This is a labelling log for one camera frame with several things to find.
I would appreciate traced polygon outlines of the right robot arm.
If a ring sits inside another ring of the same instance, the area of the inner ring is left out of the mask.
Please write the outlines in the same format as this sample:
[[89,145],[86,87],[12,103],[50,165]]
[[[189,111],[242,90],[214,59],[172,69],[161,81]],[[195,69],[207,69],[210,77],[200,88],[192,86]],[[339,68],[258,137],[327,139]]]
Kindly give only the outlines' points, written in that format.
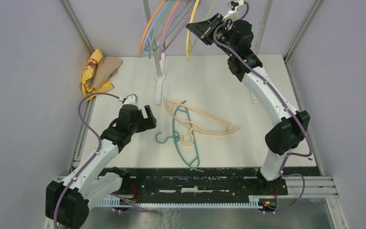
[[268,153],[259,170],[262,178],[256,189],[263,195],[275,189],[275,182],[283,177],[289,156],[309,157],[313,148],[307,128],[309,113],[299,111],[279,92],[268,77],[260,59],[251,49],[254,34],[252,25],[242,19],[223,20],[217,13],[208,20],[185,26],[206,45],[215,44],[228,55],[228,68],[236,78],[256,96],[267,112],[273,128],[265,135]]

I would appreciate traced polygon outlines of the orange hanger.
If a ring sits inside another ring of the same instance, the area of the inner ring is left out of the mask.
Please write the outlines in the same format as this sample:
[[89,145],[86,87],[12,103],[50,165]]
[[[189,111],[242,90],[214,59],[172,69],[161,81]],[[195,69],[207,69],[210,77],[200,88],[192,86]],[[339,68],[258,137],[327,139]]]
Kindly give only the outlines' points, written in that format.
[[167,4],[170,3],[170,0],[163,0],[161,2],[161,4],[158,6],[158,8],[154,11],[154,13],[151,15],[151,17],[149,18],[149,21],[147,22],[147,25],[144,29],[144,32],[141,36],[141,40],[140,40],[140,44],[139,44],[139,52],[138,52],[138,57],[141,58],[144,54],[144,48],[145,48],[145,43],[147,40],[147,37],[150,35],[150,30],[151,30],[151,26],[153,21],[155,20],[155,17],[158,16],[158,14],[164,10],[164,8],[166,7]]

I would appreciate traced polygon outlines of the light blue hanger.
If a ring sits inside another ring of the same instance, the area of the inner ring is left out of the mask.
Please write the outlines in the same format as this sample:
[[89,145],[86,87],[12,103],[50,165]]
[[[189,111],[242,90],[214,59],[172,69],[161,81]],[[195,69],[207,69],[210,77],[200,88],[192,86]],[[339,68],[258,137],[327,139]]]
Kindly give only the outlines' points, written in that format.
[[154,32],[154,27],[160,17],[164,15],[165,12],[168,12],[171,6],[174,6],[176,3],[175,0],[163,0],[161,4],[157,7],[153,15],[150,17],[149,22],[146,25],[146,28],[142,34],[140,45],[139,45],[139,57],[143,57],[146,52],[150,52],[153,48],[156,32]]

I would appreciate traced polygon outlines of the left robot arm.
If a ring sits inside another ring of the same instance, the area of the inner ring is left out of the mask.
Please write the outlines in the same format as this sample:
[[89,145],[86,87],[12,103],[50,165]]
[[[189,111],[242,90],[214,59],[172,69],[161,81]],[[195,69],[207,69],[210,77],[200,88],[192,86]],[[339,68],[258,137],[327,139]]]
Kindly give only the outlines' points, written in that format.
[[151,107],[145,105],[147,117],[134,104],[124,104],[100,136],[100,147],[95,148],[73,172],[62,181],[52,181],[46,188],[45,216],[70,229],[79,229],[89,212],[97,204],[117,191],[127,193],[131,188],[128,178],[116,172],[100,173],[131,142],[134,134],[156,127]]

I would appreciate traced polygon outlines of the sage green hanger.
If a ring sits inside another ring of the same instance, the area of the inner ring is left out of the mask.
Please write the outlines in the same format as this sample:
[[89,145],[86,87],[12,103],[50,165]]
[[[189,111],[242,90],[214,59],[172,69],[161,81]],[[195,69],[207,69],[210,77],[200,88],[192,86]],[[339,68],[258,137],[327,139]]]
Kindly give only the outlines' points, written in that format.
[[149,59],[156,54],[164,54],[171,46],[174,39],[183,28],[183,23],[188,20],[188,12],[191,10],[191,2],[189,0],[176,0],[174,6],[171,6],[168,12],[160,17],[154,27],[156,32],[155,42],[150,52],[146,52],[144,56]]

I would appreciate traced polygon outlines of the yellow hanger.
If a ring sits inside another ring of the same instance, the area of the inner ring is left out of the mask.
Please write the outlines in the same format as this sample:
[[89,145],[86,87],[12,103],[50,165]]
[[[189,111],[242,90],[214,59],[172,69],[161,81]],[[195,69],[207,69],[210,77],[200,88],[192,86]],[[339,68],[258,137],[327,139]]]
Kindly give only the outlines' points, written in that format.
[[[202,2],[202,0],[195,0],[194,1],[193,9],[192,9],[192,11],[190,13],[189,20],[188,20],[189,23],[193,23],[194,22],[194,19],[196,17],[197,10],[198,10],[201,2]],[[204,19],[208,19],[209,18],[210,13],[211,13],[211,11],[212,11],[212,9],[214,7],[215,2],[216,1],[213,0],[210,3],[208,12],[205,14]],[[186,59],[188,61],[190,60],[190,54],[194,50],[194,47],[195,47],[196,42],[197,42],[197,38],[193,42],[191,41],[191,34],[192,34],[192,32],[189,31],[189,30],[187,30],[186,41],[185,41],[185,54],[186,54]]]

